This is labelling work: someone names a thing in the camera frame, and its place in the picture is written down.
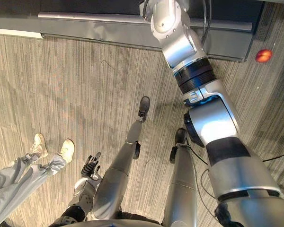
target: white sneaker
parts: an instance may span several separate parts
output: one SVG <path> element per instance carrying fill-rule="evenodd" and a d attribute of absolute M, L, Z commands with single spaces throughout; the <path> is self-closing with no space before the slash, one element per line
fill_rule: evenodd
<path fill-rule="evenodd" d="M 62 145 L 59 155 L 66 161 L 66 163 L 70 163 L 72 161 L 72 155 L 74 154 L 74 151 L 74 143 L 70 139 L 67 139 Z"/>
<path fill-rule="evenodd" d="M 45 146 L 45 140 L 41 133 L 37 133 L 34 138 L 34 144 L 32 146 L 31 153 L 39 154 L 38 157 L 46 157 L 48 155 L 46 146 Z"/>

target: shoe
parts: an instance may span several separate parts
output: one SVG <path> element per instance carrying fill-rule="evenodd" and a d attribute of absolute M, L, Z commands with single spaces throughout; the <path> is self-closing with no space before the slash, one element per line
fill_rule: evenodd
<path fill-rule="evenodd" d="M 187 138 L 187 131 L 183 128 L 179 128 L 175 135 L 175 144 L 182 143 L 185 144 Z"/>
<path fill-rule="evenodd" d="M 74 154 L 74 151 L 74 143 L 70 139 L 67 139 L 62 145 L 59 155 L 66 161 L 66 163 L 70 163 L 72 161 L 72 155 Z"/>
<path fill-rule="evenodd" d="M 147 116 L 147 112 L 150 109 L 150 105 L 151 105 L 150 98 L 148 98 L 147 96 L 143 96 L 140 101 L 140 107 L 139 107 L 139 112 L 138 112 L 139 117 L 143 117 L 142 122 L 146 121 L 146 116 Z"/>
<path fill-rule="evenodd" d="M 46 146 L 45 146 L 45 140 L 41 133 L 37 133 L 34 137 L 34 144 L 32 146 L 31 153 L 39 154 L 38 157 L 46 157 L 48 155 Z"/>

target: gray pants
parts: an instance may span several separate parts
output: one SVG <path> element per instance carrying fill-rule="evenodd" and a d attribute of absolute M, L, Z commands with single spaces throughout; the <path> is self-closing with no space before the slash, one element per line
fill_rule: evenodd
<path fill-rule="evenodd" d="M 48 176 L 56 174 L 66 165 L 61 156 L 54 155 L 47 165 L 32 165 L 22 176 L 24 170 L 37 159 L 36 154 L 27 154 L 17 158 L 11 167 L 0 170 L 0 223 L 40 187 Z"/>

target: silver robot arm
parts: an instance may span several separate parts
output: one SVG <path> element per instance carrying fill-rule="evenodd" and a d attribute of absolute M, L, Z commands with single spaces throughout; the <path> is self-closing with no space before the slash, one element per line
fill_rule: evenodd
<path fill-rule="evenodd" d="M 185 0 L 149 0 L 140 6 L 161 44 L 183 94 L 184 116 L 191 140 L 206 147 L 209 176 L 225 227 L 284 227 L 281 191 L 260 158 L 239 138 L 239 118 L 189 27 Z"/>

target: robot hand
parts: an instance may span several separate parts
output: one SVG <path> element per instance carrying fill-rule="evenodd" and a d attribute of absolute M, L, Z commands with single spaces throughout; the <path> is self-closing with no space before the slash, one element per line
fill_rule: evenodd
<path fill-rule="evenodd" d="M 84 179 L 88 179 L 88 182 L 95 188 L 98 188 L 102 177 L 98 174 L 101 166 L 97 166 L 101 152 L 98 152 L 94 157 L 90 155 L 85 162 L 84 167 L 81 170 L 81 176 Z"/>

